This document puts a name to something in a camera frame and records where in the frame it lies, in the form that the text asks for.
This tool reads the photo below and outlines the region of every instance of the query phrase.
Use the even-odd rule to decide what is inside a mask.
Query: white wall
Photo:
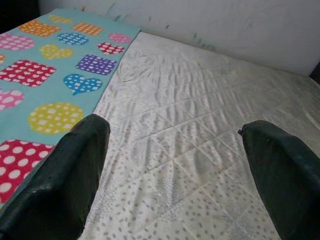
[[[308,75],[320,61],[319,0],[40,0],[85,7],[186,44]]]

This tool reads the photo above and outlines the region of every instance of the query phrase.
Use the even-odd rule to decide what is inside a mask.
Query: play mat
[[[56,9],[0,34],[0,203],[92,113],[140,31]]]

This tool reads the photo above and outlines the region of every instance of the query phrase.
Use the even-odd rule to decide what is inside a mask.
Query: pink circle
[[[29,49],[35,45],[30,37],[12,35],[11,33],[0,34],[0,48],[16,51],[20,49]]]
[[[109,38],[118,44],[127,44],[132,41],[131,37],[123,35],[122,33],[110,33]]]

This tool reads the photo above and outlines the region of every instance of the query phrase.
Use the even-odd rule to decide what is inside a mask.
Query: yellow heart
[[[72,24],[74,22],[70,18],[59,15],[49,15],[49,19],[56,24]]]
[[[57,45],[43,45],[39,48],[44,59],[59,59],[70,58],[74,55],[74,50],[71,48],[59,48]]]

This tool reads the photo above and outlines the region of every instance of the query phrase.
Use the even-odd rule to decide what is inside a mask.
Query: heart shape
[[[89,39],[78,33],[61,33],[57,36],[60,42],[69,45],[83,45],[89,42]]]
[[[17,106],[24,99],[24,95],[19,90],[3,92],[0,89],[0,111]]]
[[[26,50],[35,46],[35,41],[27,36],[18,36],[11,33],[0,34],[0,48],[6,50]]]
[[[71,18],[59,15],[49,15],[49,19],[55,24],[72,24],[74,22]]]
[[[98,49],[100,49],[100,51],[103,52],[103,54],[105,54],[105,55],[120,54],[125,50],[125,48],[123,46],[115,46],[109,42],[99,43]]]
[[[19,26],[19,29],[27,34],[33,34],[40,37],[49,37],[50,35],[59,32],[60,28],[44,24],[38,20],[32,20]]]
[[[80,74],[70,74],[64,77],[64,84],[71,89],[73,95],[93,92],[101,88],[102,81],[97,78],[87,78]]]
[[[0,65],[3,64],[5,60],[6,60],[5,55],[0,54]]]
[[[60,59],[60,58],[70,58],[74,55],[74,50],[71,48],[59,48],[57,45],[44,45],[39,48],[44,59]]]

